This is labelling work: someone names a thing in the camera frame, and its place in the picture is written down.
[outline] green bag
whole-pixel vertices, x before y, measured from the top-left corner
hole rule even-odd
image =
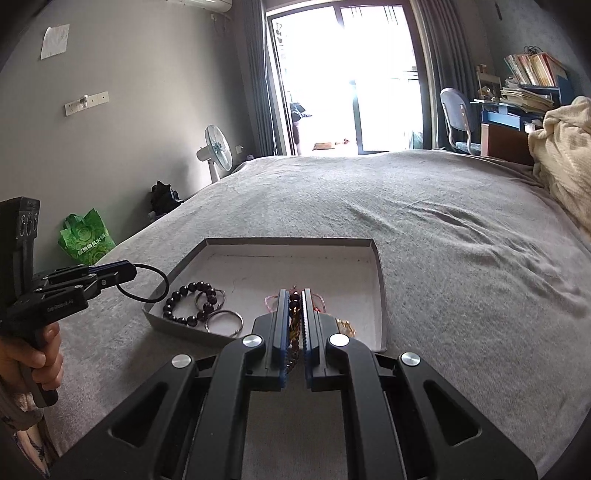
[[[94,265],[116,247],[99,212],[94,209],[84,218],[68,215],[57,243],[64,252],[84,265]]]

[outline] sliding door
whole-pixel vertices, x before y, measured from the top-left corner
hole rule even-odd
[[[412,10],[374,3],[334,2],[270,18],[302,154],[324,144],[342,154],[431,148]]]

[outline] bed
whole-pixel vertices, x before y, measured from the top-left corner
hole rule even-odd
[[[589,412],[591,247],[531,167],[442,151],[262,158],[102,262],[170,271],[220,236],[373,238],[387,354],[425,357],[540,477]],[[130,290],[159,281],[138,275]],[[216,353],[152,330],[141,307],[112,289],[61,322],[66,374],[46,417],[62,451],[173,355]],[[338,393],[308,393],[297,368],[285,391],[253,394],[243,478],[346,478],[340,416]]]

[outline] human hand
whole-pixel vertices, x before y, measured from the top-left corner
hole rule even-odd
[[[64,357],[60,353],[60,325],[55,322],[43,329],[47,342],[40,351],[20,338],[0,337],[0,378],[15,393],[28,393],[21,375],[19,362],[33,369],[33,380],[43,390],[54,390],[61,385]]]

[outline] silver bangle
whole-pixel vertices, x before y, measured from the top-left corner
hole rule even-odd
[[[216,309],[214,310],[214,312],[216,312],[218,310],[221,310],[223,307],[223,304],[226,303],[226,292],[224,292],[223,290],[220,290],[219,288],[215,288],[214,290],[218,291],[219,293],[221,293],[223,295],[223,300],[216,305]],[[199,305],[197,305],[197,302],[199,301],[199,297],[204,293],[205,293],[204,291],[200,291],[197,295],[195,295],[195,306],[197,307],[197,311],[201,310],[199,308]]]
[[[232,315],[235,315],[238,317],[238,319],[240,320],[240,328],[238,330],[236,330],[236,332],[234,332],[233,334],[230,335],[231,337],[235,337],[236,335],[238,335],[242,329],[244,328],[244,320],[242,319],[242,315],[240,315],[238,312],[234,312],[233,310],[216,310],[215,312],[212,312],[208,315],[207,320],[205,320],[205,331],[207,333],[211,333],[209,331],[209,321],[216,316],[218,313],[231,313]]]

